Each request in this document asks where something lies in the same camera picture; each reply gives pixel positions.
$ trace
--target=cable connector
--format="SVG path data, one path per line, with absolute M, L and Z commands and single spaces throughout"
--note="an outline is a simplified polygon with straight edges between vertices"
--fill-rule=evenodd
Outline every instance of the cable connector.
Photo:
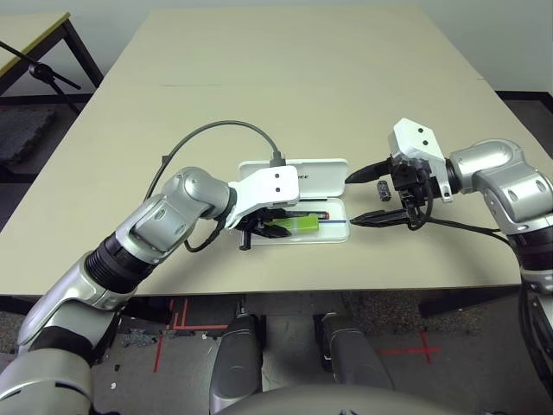
M 269 167 L 280 167 L 286 165 L 286 159 L 280 151 L 273 151 L 273 158 L 269 161 Z

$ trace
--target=pen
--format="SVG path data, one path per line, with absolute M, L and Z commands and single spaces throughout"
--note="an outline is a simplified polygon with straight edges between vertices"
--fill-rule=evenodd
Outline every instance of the pen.
M 286 214 L 290 218 L 296 218 L 299 216 L 316 216 L 317 219 L 328 220 L 330 219 L 330 214 L 324 211 L 305 211 L 305 210 L 287 210 Z

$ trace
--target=wall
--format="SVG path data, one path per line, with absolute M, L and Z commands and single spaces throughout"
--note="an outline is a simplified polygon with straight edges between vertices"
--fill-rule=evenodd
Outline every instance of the wall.
M 68 10 L 73 25 L 105 73 L 150 9 L 220 5 L 344 3 L 340 0 L 2 0 L 0 13 Z M 496 90 L 553 93 L 551 0 L 358 0 L 356 3 L 420 3 L 424 11 Z M 43 61 L 80 83 L 92 84 L 65 45 Z M 51 93 L 27 75 L 6 95 Z

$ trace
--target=gray cable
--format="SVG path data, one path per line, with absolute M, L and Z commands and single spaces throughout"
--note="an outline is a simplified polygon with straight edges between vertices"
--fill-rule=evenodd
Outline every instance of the gray cable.
M 273 149 L 273 157 L 272 157 L 270 166 L 271 167 L 282 166 L 286 163 L 282 159 L 282 155 L 281 155 L 280 151 L 278 150 L 278 148 L 276 147 L 277 145 L 275 144 L 275 142 L 269 137 L 269 135 L 265 131 L 261 130 L 259 127 L 256 127 L 253 124 L 248 124 L 244 121 L 236 121 L 236 120 L 231 120 L 231 119 L 230 120 L 224 120 L 224 121 L 215 121 L 214 123 L 209 123 L 209 124 L 206 124 L 206 125 L 202 125 L 201 127 L 199 127 L 197 129 L 195 129 L 194 131 L 192 131 L 190 134 L 185 136 L 171 150 L 171 152 L 169 154 L 167 154 L 166 156 L 164 156 L 162 158 L 162 166 L 159 168 L 159 170 L 157 170 L 156 175 L 152 179 L 152 182 L 148 187 L 148 191 L 146 192 L 146 196 L 144 197 L 144 200 L 146 200 L 146 199 L 148 199 L 149 197 L 152 196 L 152 193 L 154 192 L 154 188 L 156 188 L 156 185 L 159 182 L 159 179 L 162 176 L 163 171 L 165 171 L 165 169 L 167 168 L 169 163 L 171 163 L 171 160 L 173 159 L 175 154 L 181 149 L 181 147 L 184 144 L 186 144 L 188 141 L 190 141 L 192 138 L 194 138 L 195 136 L 197 136 L 201 132 L 203 132 L 205 130 L 209 130 L 213 127 L 219 127 L 221 125 L 239 125 L 241 127 L 245 127 L 245 128 L 249 128 L 250 130 L 254 130 L 257 134 L 259 134 L 261 137 L 263 137 L 265 139 L 265 141 L 267 141 L 267 143 L 269 143 L 270 147 Z

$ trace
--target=table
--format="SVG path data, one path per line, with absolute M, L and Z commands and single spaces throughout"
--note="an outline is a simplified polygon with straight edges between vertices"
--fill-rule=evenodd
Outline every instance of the table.
M 415 6 L 260 7 L 153 11 L 106 75 L 0 234 L 3 294 L 40 294 L 141 202 L 161 155 L 207 122 L 235 118 L 268 131 L 288 158 L 343 157 L 351 170 L 383 160 L 407 117 L 434 129 L 445 155 L 487 138 L 553 163 L 448 39 Z M 238 127 L 207 131 L 167 179 L 197 165 L 238 179 L 269 149 Z M 379 208 L 375 185 L 351 185 L 348 217 Z M 480 195 L 435 204 L 435 216 L 494 227 Z M 213 228 L 202 221 L 192 245 Z M 510 249 L 428 224 L 351 227 L 343 244 L 254 246 L 221 236 L 180 249 L 138 294 L 357 290 L 516 284 Z
M 35 60 L 64 40 L 90 81 L 98 87 L 104 75 L 69 21 L 69 16 L 69 13 L 0 16 L 0 40 Z M 28 68 L 27 62 L 0 48 L 0 95 Z

